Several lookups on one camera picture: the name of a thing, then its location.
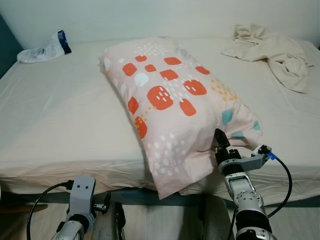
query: fitted sheet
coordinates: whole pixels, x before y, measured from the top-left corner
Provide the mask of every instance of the fitted sheet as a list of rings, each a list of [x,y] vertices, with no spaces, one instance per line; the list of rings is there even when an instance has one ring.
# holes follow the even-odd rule
[[[230,38],[178,39],[228,84],[262,121],[265,144],[290,168],[291,200],[320,195],[320,52],[307,42],[307,94],[281,85],[264,61],[220,54]],[[154,188],[144,151],[113,88],[99,72],[98,55],[124,40],[71,44],[72,53],[36,64],[16,62],[0,80],[0,184],[18,194],[40,193],[78,175],[96,178],[96,193]],[[250,173],[266,204],[285,197],[283,168],[268,161]],[[213,173],[180,191],[229,198]]]

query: teal wall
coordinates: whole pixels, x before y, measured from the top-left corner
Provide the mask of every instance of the teal wall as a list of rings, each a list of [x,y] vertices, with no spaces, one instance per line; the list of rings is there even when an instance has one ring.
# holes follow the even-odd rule
[[[0,78],[17,61],[17,54],[21,50],[21,45],[0,15]]]

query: pillow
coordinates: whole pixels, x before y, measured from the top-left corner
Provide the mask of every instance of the pillow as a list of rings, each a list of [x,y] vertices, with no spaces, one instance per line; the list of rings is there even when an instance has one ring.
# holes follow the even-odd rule
[[[259,119],[170,37],[106,49],[100,70],[127,106],[161,199],[213,171],[210,147],[216,128],[234,146],[260,142]]]

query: bed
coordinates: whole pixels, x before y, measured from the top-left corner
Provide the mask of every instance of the bed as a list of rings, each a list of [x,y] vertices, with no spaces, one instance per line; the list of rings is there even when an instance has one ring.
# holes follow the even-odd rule
[[[260,117],[265,143],[289,167],[290,200],[320,195],[320,51],[301,41],[309,63],[308,93],[286,89],[264,61],[220,54],[231,38],[178,41],[231,86]],[[145,153],[126,111],[102,73],[98,55],[123,40],[71,44],[72,53],[36,64],[16,62],[0,80],[0,184],[16,194],[40,193],[78,175],[96,178],[95,193],[155,189]],[[241,149],[243,155],[248,150]],[[275,161],[250,173],[266,204],[280,203],[287,175]],[[180,193],[229,199],[214,172]]]

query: black cable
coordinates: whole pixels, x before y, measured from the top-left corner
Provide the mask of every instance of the black cable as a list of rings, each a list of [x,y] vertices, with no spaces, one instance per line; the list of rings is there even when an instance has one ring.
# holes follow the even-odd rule
[[[62,183],[59,183],[59,184],[56,184],[56,185],[49,187],[47,190],[45,190],[43,193],[41,193],[41,195],[34,202],[32,208],[29,212],[28,220],[26,222],[26,239],[27,240],[31,240],[31,235],[30,235],[31,217],[32,217],[32,214],[34,213],[34,210],[35,210],[37,204],[40,202],[41,198],[44,195],[46,195],[48,192],[50,192],[52,189],[55,189],[57,187],[66,187],[66,189],[71,190],[73,183],[74,183],[74,181],[72,181],[72,180],[69,180],[67,182],[62,182]]]
[[[286,174],[288,175],[288,179],[289,179],[289,189],[288,192],[285,196],[285,199],[283,200],[283,202],[273,211],[268,215],[268,218],[271,218],[273,215],[275,215],[277,212],[279,212],[280,209],[282,209],[282,207],[288,202],[291,192],[292,192],[292,177],[290,174],[289,169],[287,168],[287,166],[284,164],[283,161],[281,161],[277,156],[275,157],[275,159],[277,159],[277,161],[283,166],[284,170],[286,171]]]
[[[231,221],[231,225],[230,225],[230,229],[229,229],[229,234],[228,234],[227,240],[230,240],[230,239],[231,239],[232,232],[234,231],[234,224],[235,224],[235,219],[236,219],[236,212],[237,212],[237,209],[234,208],[233,215],[232,215],[232,221]]]

